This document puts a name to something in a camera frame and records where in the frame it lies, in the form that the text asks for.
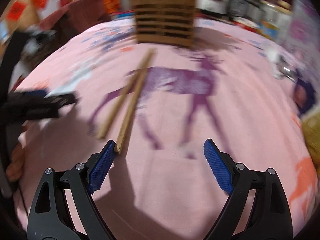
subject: tablecloth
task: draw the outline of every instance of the tablecloth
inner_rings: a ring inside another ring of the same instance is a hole
[[[277,171],[287,195],[294,233],[314,207],[316,171],[304,144],[292,101],[294,83],[272,76],[263,50],[267,40],[236,26],[195,21],[192,50],[136,44],[132,19],[96,25],[42,62],[20,89],[75,91],[76,106],[55,120],[33,122],[20,181],[28,208],[48,167],[71,169],[116,140],[125,109],[106,141],[95,138],[120,89],[149,48],[157,49],[132,126],[127,153],[115,159],[95,204],[117,239],[203,239],[227,195],[203,155],[208,138],[249,169]],[[250,214],[250,192],[237,232]],[[71,193],[70,212],[84,232]],[[19,194],[18,216],[27,227]]]

